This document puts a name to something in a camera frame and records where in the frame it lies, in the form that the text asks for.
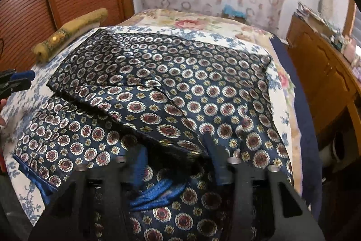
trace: folded fabric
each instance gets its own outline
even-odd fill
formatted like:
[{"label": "folded fabric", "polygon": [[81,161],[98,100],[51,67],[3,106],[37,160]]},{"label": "folded fabric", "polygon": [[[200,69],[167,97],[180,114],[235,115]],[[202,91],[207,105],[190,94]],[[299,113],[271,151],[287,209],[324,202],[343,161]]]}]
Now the folded fabric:
[{"label": "folded fabric", "polygon": [[33,47],[32,51],[37,56],[37,61],[48,63],[73,40],[99,27],[107,16],[107,9],[101,8],[67,22],[47,40]]}]

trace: pink rose print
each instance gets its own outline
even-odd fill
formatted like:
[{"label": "pink rose print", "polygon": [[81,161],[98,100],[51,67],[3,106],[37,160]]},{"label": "pink rose print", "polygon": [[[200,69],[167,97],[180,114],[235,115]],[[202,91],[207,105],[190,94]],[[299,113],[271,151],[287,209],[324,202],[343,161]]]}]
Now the pink rose print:
[{"label": "pink rose print", "polygon": [[181,20],[177,21],[175,25],[177,28],[202,30],[207,23],[203,20]]},{"label": "pink rose print", "polygon": [[282,88],[288,89],[289,88],[289,81],[288,81],[287,76],[282,72],[278,72],[278,76],[279,76],[279,79],[281,81]]}]

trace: metal screw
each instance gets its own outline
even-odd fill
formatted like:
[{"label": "metal screw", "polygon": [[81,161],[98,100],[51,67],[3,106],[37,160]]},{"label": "metal screw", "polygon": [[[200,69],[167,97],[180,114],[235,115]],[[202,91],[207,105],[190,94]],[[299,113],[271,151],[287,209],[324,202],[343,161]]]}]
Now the metal screw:
[{"label": "metal screw", "polygon": [[269,165],[267,168],[270,172],[279,172],[279,167],[276,165]]},{"label": "metal screw", "polygon": [[237,157],[231,156],[227,159],[227,162],[230,163],[231,165],[238,165],[241,163],[241,160]]},{"label": "metal screw", "polygon": [[117,156],[117,157],[115,158],[115,160],[116,160],[117,163],[125,163],[125,162],[127,161],[127,159],[125,158],[125,156],[122,156],[122,155]]},{"label": "metal screw", "polygon": [[87,170],[87,165],[76,165],[75,167],[74,167],[74,170],[76,171],[76,172],[85,172],[86,170]]}]

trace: dark blue fabric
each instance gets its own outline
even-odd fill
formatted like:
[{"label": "dark blue fabric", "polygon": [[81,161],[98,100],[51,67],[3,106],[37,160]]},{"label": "dark blue fabric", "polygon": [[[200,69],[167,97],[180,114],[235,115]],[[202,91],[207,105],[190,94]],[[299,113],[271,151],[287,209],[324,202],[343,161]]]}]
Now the dark blue fabric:
[{"label": "dark blue fabric", "polygon": [[50,202],[51,195],[57,191],[50,183],[48,183],[43,178],[39,177],[32,169],[29,168],[19,157],[14,154],[13,158],[19,163],[19,171],[22,172],[27,178],[32,181],[35,186],[39,189],[40,194],[43,198],[45,205],[48,205]]},{"label": "dark blue fabric", "polygon": [[298,78],[295,66],[281,40],[274,36],[271,39],[280,63],[290,75],[295,85],[295,112],[298,127],[301,131],[301,155],[303,172],[302,197],[307,205],[312,206],[312,215],[318,219],[322,203],[322,164],[318,155],[318,144],[313,126],[312,116],[308,107],[306,95]]}]

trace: floor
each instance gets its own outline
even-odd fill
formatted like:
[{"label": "floor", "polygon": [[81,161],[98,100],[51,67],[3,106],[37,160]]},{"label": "floor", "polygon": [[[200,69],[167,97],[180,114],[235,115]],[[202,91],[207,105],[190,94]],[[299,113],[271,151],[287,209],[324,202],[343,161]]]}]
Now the floor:
[{"label": "floor", "polygon": [[27,241],[32,224],[24,213],[7,175],[0,175],[0,204],[21,241]]}]

